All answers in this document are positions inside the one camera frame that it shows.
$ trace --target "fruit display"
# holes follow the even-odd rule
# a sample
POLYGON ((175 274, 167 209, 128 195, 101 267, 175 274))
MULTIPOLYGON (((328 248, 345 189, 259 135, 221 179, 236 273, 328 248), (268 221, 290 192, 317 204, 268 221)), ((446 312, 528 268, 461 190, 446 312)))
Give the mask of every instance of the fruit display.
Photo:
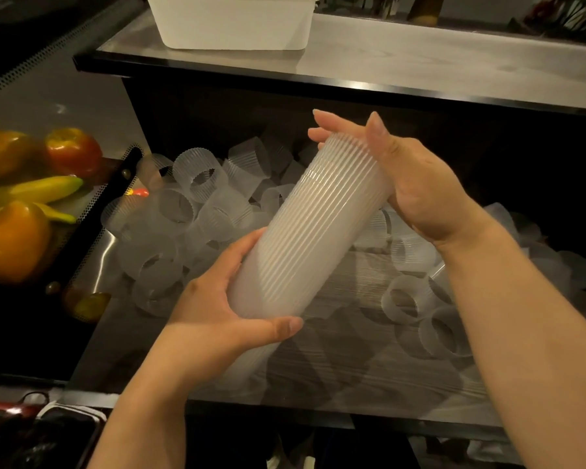
POLYGON ((117 160, 103 158, 98 142, 78 128, 53 130, 45 140, 0 129, 1 283, 22 283, 38 275, 54 247, 50 244, 61 242, 77 222, 60 210, 73 208, 71 202, 53 203, 84 186, 79 197, 105 184, 112 167, 117 160))
POLYGON ((61 128, 46 136, 46 154, 56 173, 79 178, 93 176, 102 160, 98 142, 78 128, 61 128))

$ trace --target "person's right hand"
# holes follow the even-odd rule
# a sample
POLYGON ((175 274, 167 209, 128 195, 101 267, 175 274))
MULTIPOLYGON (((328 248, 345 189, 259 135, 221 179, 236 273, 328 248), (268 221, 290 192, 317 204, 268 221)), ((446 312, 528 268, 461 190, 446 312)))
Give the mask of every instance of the person's right hand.
POLYGON ((389 202, 408 225, 437 248, 470 241, 494 223, 467 195, 447 163, 417 139, 392 136, 376 112, 366 126, 321 110, 313 113, 319 127, 310 128, 308 136, 320 148, 331 133, 346 133, 367 142, 395 184, 395 196, 389 202))

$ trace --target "hand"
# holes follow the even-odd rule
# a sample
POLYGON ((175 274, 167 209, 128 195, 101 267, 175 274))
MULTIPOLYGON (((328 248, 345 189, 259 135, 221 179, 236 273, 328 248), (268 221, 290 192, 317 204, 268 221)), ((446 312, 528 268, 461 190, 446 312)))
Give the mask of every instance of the hand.
POLYGON ((242 319, 228 305, 228 284, 264 231, 231 244, 208 271, 187 285, 144 362, 143 367, 152 369, 150 378, 171 382, 178 387, 172 391, 179 391, 183 399, 191 387, 221 374, 243 352, 281 342, 304 324, 292 316, 242 319))
POLYGON ((395 184, 389 202, 421 236, 442 249, 446 244, 470 239, 494 220, 471 199, 451 168, 414 138, 392 136, 373 112, 366 126, 337 115, 313 110, 318 128, 308 136, 319 147, 331 133, 346 133, 366 141, 395 184))

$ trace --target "finger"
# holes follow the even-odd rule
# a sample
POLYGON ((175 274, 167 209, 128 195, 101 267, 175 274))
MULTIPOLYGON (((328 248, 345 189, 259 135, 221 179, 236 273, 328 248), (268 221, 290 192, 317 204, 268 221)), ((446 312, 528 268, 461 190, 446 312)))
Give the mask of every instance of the finger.
POLYGON ((358 139, 365 138, 365 127, 355 124, 349 120, 339 117, 330 112, 324 112, 323 110, 313 110, 315 116, 315 122, 324 130, 334 133, 347 133, 348 135, 354 136, 358 139))
POLYGON ((221 283, 224 289, 226 289, 230 282, 230 278, 236 274, 241 266, 241 260, 243 260, 243 257, 250 252, 254 245, 256 245, 266 229, 266 227, 263 227, 254 232, 250 232, 241 237, 235 243, 230 244, 219 256, 213 266, 204 273, 204 276, 221 283))
POLYGON ((293 316, 272 319, 242 319, 238 326, 245 349, 282 342, 304 326, 304 320, 293 316))
POLYGON ((332 132, 321 127, 308 128, 308 138, 317 143, 326 141, 332 132))
POLYGON ((365 135, 371 155, 393 180, 399 171, 400 157, 406 154, 402 139, 392 136, 377 112, 372 112, 365 126, 365 135))

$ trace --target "person's left hand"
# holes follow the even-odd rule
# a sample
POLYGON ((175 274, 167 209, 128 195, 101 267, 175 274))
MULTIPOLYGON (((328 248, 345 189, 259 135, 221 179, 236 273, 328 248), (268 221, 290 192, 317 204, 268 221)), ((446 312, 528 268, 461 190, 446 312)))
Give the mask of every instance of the person's left hand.
POLYGON ((281 342, 302 328, 302 318, 242 319, 228 305, 228 284, 264 231, 231 244, 208 271, 187 285, 144 362, 153 378, 167 379, 188 394, 191 387, 221 374, 243 352, 281 342))

